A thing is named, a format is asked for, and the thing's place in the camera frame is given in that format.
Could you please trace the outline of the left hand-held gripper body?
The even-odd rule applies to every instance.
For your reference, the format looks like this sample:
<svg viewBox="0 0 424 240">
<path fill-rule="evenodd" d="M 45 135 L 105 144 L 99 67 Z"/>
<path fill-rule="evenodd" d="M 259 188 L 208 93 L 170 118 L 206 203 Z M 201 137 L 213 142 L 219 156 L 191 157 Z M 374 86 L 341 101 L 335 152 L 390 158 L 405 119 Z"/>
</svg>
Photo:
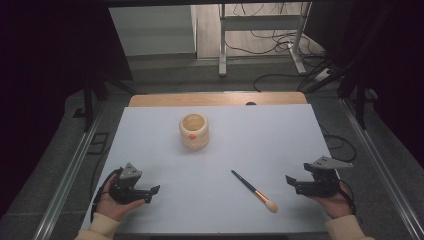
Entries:
<svg viewBox="0 0 424 240">
<path fill-rule="evenodd" d="M 141 171 L 137 170 L 132 164 L 127 163 L 125 167 L 117 171 L 117 178 L 112 182 L 109 189 L 110 196 L 120 204 L 128 204 L 151 196 L 150 190 L 135 189 L 135 185 L 141 175 Z"/>
</svg>

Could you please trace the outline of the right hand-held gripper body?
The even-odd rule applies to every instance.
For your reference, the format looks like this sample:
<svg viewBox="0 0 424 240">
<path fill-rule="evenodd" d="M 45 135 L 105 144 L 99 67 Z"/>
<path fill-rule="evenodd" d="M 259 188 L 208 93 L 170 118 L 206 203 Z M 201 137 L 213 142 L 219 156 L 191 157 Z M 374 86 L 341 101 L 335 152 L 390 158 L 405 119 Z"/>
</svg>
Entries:
<svg viewBox="0 0 424 240">
<path fill-rule="evenodd" d="M 312 174 L 313 182 L 306 182 L 301 193 L 305 196 L 332 197 L 339 189 L 337 169 L 352 168 L 353 164 L 322 156 L 313 163 L 305 163 L 304 169 Z"/>
</svg>

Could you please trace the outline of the makeup brush with dark handle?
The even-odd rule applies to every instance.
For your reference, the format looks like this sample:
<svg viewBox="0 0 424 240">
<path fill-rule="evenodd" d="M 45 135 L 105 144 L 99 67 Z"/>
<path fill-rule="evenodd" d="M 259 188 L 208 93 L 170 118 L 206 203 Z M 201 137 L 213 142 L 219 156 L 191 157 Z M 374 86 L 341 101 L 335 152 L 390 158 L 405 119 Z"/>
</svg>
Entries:
<svg viewBox="0 0 424 240">
<path fill-rule="evenodd" d="M 252 193 L 254 193 L 266 206 L 266 208 L 272 212 L 277 213 L 278 212 L 278 206 L 275 202 L 270 200 L 267 196 L 265 196 L 263 193 L 261 193 L 259 190 L 257 190 L 253 185 L 251 185 L 246 179 L 244 179 L 240 174 L 238 174 L 235 170 L 232 170 L 231 173 L 245 186 L 247 187 Z"/>
</svg>

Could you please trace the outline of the cream ceramic cup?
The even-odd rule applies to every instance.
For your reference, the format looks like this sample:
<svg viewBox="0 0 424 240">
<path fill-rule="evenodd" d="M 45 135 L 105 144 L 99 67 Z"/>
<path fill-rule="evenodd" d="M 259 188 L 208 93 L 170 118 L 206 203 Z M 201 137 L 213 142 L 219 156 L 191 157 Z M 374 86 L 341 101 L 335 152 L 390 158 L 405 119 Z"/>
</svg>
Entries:
<svg viewBox="0 0 424 240">
<path fill-rule="evenodd" d="M 198 113 L 184 116 L 179 123 L 182 143 L 191 150 L 200 150 L 209 143 L 209 122 Z"/>
</svg>

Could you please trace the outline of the person's right hand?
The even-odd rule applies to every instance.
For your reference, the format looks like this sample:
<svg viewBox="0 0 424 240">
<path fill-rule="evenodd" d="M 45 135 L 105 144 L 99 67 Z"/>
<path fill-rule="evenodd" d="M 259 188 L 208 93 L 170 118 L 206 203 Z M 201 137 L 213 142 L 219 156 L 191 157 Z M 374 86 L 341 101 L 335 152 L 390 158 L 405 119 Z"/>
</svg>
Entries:
<svg viewBox="0 0 424 240">
<path fill-rule="evenodd" d="M 353 214 L 348 200 L 340 193 L 328 198 L 309 196 L 309 199 L 316 201 L 332 219 Z"/>
</svg>

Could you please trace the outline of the person's left hand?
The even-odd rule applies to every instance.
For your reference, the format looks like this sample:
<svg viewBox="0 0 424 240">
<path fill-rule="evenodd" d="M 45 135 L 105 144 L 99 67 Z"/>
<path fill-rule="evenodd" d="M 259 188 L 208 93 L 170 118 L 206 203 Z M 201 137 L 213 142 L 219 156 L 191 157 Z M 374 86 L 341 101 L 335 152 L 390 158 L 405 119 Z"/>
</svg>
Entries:
<svg viewBox="0 0 424 240">
<path fill-rule="evenodd" d="M 136 200 L 128 204 L 116 202 L 109 194 L 110 186 L 116 178 L 117 175 L 113 174 L 104 184 L 100 194 L 100 200 L 97 203 L 96 212 L 120 222 L 128 212 L 142 206 L 145 200 Z"/>
</svg>

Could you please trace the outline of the white table mat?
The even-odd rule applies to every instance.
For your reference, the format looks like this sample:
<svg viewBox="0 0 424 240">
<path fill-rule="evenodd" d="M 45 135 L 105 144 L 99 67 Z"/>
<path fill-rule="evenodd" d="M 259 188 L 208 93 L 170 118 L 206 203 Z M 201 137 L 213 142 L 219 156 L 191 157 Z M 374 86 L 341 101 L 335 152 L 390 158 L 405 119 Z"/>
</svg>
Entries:
<svg viewBox="0 0 424 240">
<path fill-rule="evenodd" d="M 309 104 L 200 107 L 210 140 L 200 150 L 182 143 L 179 122 L 191 107 L 128 107 L 102 174 L 133 164 L 137 186 L 160 191 L 128 213 L 121 234 L 217 235 L 322 232 L 328 217 L 316 202 L 296 194 L 285 176 L 310 181 L 304 164 L 329 153 Z M 275 202 L 264 203 L 235 170 Z"/>
</svg>

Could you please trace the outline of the black metal stand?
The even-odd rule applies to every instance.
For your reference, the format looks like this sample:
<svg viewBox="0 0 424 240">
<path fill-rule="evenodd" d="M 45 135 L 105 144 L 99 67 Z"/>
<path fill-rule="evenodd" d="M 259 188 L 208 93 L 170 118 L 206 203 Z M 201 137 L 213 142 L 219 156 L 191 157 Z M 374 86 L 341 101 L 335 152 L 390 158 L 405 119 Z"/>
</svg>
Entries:
<svg viewBox="0 0 424 240">
<path fill-rule="evenodd" d="M 338 90 L 337 94 L 341 99 L 349 99 L 352 94 L 355 94 L 355 98 L 352 100 L 354 105 L 354 116 L 360 127 L 365 130 L 365 104 L 374 103 L 375 97 L 368 99 L 366 94 L 368 88 L 366 87 L 366 78 L 363 76 L 348 76 L 345 77 Z"/>
<path fill-rule="evenodd" d="M 138 94 L 134 88 L 106 74 L 93 73 L 87 75 L 84 79 L 83 88 L 84 107 L 78 108 L 73 115 L 74 118 L 85 119 L 85 132 L 87 132 L 94 123 L 93 97 L 96 97 L 99 101 L 106 101 L 109 99 L 110 93 L 106 88 L 106 83 L 111 83 L 131 96 Z"/>
</svg>

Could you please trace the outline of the wooden table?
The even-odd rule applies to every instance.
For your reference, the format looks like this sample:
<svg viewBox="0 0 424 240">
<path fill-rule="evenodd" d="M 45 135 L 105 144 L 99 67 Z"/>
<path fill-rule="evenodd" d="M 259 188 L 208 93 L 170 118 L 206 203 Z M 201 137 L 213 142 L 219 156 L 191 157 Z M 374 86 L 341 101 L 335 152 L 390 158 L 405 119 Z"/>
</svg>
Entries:
<svg viewBox="0 0 424 240">
<path fill-rule="evenodd" d="M 177 93 L 135 95 L 130 107 L 180 107 L 180 106 L 244 106 L 306 104 L 300 92 L 223 92 L 223 93 Z"/>
</svg>

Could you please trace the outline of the white power strip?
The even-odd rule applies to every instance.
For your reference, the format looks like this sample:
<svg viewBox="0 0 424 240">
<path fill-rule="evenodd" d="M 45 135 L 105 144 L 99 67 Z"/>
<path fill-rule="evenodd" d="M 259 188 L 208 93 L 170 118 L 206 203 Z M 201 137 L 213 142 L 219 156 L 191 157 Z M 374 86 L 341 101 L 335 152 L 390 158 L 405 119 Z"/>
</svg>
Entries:
<svg viewBox="0 0 424 240">
<path fill-rule="evenodd" d="M 324 70 L 322 70 L 319 74 L 317 74 L 314 78 L 314 80 L 316 82 L 320 82 L 322 80 L 324 80 L 325 78 L 327 78 L 328 76 L 330 76 L 332 73 L 332 70 L 329 68 L 325 68 Z"/>
</svg>

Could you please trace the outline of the dark curtain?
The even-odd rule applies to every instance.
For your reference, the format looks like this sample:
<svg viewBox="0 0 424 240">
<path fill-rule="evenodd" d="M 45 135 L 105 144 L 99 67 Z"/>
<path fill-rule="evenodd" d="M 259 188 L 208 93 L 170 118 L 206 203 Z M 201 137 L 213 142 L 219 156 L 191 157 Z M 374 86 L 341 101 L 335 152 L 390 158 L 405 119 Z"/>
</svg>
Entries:
<svg viewBox="0 0 424 240">
<path fill-rule="evenodd" d="M 64 114 L 91 80 L 130 80 L 102 0 L 0 0 L 0 218 L 29 178 Z"/>
<path fill-rule="evenodd" d="M 424 0 L 316 0 L 305 33 L 347 69 L 338 95 L 374 91 L 375 110 L 424 167 Z"/>
</svg>

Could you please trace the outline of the white cabinet panel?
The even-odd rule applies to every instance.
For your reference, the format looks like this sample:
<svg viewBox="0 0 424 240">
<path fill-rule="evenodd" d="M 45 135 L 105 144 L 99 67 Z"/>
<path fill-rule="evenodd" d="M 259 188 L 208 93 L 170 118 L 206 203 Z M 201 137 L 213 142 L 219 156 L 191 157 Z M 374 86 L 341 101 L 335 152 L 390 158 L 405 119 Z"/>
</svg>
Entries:
<svg viewBox="0 0 424 240">
<path fill-rule="evenodd" d="M 193 6 L 110 8 L 126 56 L 196 52 Z"/>
</svg>

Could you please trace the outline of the aluminium floor rail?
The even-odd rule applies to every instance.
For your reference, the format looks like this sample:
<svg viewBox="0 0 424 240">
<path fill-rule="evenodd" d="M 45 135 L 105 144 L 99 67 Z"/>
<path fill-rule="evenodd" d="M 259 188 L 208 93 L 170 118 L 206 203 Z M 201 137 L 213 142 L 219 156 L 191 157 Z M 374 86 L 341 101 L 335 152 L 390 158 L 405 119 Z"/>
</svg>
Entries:
<svg viewBox="0 0 424 240">
<path fill-rule="evenodd" d="M 94 120 L 92 125 L 83 134 L 80 140 L 76 152 L 66 168 L 62 178 L 55 190 L 53 197 L 37 227 L 37 230 L 32 237 L 32 240 L 49 240 L 56 223 L 59 219 L 61 211 L 66 203 L 69 196 L 70 190 L 75 182 L 76 176 L 81 168 L 84 157 L 89 149 L 90 142 L 94 137 L 94 134 L 99 125 L 100 119 L 103 115 L 105 108 L 104 103 L 100 103 L 94 111 Z"/>
<path fill-rule="evenodd" d="M 339 102 L 411 238 L 413 240 L 424 240 L 424 225 L 396 183 L 370 135 L 356 120 L 354 107 L 346 99 L 340 99 Z"/>
</svg>

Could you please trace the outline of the grey metal desk frame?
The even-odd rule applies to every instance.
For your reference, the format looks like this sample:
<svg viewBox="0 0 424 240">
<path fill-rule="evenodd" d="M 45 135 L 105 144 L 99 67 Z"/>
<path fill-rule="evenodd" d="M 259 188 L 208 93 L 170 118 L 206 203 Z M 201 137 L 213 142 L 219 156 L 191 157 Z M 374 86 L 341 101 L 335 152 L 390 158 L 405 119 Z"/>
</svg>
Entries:
<svg viewBox="0 0 424 240">
<path fill-rule="evenodd" d="M 299 43 L 306 24 L 311 3 L 305 2 L 298 15 L 267 15 L 267 16 L 227 16 L 226 7 L 221 5 L 220 11 L 220 53 L 219 75 L 226 76 L 226 33 L 229 31 L 265 31 L 265 30 L 295 30 L 295 38 L 288 44 L 288 50 L 294 65 L 300 75 L 306 74 L 306 69 L 300 57 Z"/>
</svg>

